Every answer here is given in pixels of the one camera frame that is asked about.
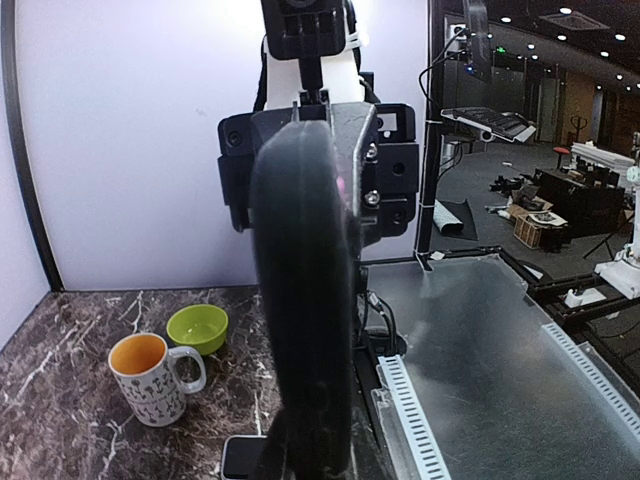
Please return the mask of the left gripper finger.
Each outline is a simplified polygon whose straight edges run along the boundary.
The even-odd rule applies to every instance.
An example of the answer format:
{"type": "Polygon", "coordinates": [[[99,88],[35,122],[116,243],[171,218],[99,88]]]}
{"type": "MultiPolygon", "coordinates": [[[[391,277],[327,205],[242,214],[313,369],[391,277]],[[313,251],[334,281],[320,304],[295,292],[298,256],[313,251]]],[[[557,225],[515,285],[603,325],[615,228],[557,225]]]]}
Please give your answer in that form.
{"type": "Polygon", "coordinates": [[[266,443],[254,467],[254,478],[260,480],[297,479],[293,466],[290,435],[294,431],[298,413],[281,409],[271,425],[266,443]]]}

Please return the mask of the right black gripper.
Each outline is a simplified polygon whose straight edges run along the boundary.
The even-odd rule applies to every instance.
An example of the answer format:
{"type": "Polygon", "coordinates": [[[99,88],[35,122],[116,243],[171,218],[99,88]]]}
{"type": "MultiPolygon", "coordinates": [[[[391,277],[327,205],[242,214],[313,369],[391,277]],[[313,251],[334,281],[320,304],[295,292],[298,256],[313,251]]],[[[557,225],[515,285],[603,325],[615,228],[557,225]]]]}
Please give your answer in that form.
{"type": "Polygon", "coordinates": [[[419,145],[415,112],[402,103],[294,105],[221,120],[218,167],[233,228],[243,232],[251,227],[249,187],[260,148],[288,123],[304,120],[329,126],[340,218],[359,220],[361,245],[404,234],[416,212],[419,145]]]}

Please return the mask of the light blue smartphone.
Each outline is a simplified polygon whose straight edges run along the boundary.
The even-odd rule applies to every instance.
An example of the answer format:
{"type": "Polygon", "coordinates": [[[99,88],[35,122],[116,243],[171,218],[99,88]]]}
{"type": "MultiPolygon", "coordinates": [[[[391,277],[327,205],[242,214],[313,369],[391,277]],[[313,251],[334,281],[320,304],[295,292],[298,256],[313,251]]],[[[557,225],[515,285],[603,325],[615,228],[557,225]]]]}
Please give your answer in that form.
{"type": "Polygon", "coordinates": [[[234,435],[223,446],[220,478],[247,480],[255,468],[266,445],[267,437],[261,435],[234,435]]]}

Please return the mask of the purple smartphone dark screen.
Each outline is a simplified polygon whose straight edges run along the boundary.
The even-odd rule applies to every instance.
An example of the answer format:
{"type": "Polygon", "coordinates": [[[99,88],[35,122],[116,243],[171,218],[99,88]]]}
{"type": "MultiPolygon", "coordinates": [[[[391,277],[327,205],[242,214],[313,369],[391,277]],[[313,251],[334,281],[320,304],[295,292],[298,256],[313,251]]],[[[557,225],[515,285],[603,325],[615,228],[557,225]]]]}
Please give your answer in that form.
{"type": "Polygon", "coordinates": [[[297,479],[343,479],[350,465],[355,295],[335,160],[326,122],[291,122],[261,147],[250,187],[281,409],[298,413],[297,479]]]}

